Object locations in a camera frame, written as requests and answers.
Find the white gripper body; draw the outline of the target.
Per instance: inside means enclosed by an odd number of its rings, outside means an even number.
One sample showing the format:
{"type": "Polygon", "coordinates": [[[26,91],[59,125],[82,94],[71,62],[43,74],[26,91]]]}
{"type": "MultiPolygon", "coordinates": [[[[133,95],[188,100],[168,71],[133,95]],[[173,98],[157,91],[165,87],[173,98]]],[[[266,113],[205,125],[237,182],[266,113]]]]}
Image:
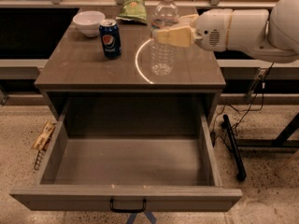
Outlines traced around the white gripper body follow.
{"type": "Polygon", "coordinates": [[[226,9],[211,9],[199,15],[193,22],[194,43],[208,51],[226,51],[227,33],[233,11],[226,9]]]}

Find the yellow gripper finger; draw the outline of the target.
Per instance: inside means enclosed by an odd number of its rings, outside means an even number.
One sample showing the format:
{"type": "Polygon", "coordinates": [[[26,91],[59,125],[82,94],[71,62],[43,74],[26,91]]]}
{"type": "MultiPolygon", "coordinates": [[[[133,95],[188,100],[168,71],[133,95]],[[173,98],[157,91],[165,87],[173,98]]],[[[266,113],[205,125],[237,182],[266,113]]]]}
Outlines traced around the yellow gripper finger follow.
{"type": "Polygon", "coordinates": [[[151,37],[159,44],[187,48],[194,43],[195,29],[190,26],[153,29],[151,37]]]}
{"type": "Polygon", "coordinates": [[[195,27],[198,18],[199,18],[198,14],[190,14],[190,15],[181,16],[178,18],[178,22],[176,23],[176,26],[195,27]]]}

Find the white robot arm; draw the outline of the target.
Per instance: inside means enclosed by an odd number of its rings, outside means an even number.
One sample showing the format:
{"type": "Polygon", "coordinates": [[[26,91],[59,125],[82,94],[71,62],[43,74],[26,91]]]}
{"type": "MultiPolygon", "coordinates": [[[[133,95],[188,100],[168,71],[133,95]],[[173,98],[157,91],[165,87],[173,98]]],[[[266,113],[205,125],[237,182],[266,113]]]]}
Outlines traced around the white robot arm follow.
{"type": "Polygon", "coordinates": [[[207,51],[240,51],[253,59],[291,63],[299,58],[299,0],[279,0],[273,8],[214,8],[186,15],[151,32],[158,43],[207,51]]]}

